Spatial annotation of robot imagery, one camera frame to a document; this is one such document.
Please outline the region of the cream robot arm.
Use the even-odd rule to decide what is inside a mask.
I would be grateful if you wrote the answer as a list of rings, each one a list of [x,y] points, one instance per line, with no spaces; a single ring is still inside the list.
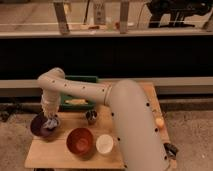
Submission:
[[[58,111],[61,93],[108,106],[114,114],[126,171],[168,169],[169,161],[150,102],[137,82],[129,79],[113,84],[71,81],[65,79],[61,68],[53,68],[41,74],[37,83],[43,89],[41,104],[48,116]]]

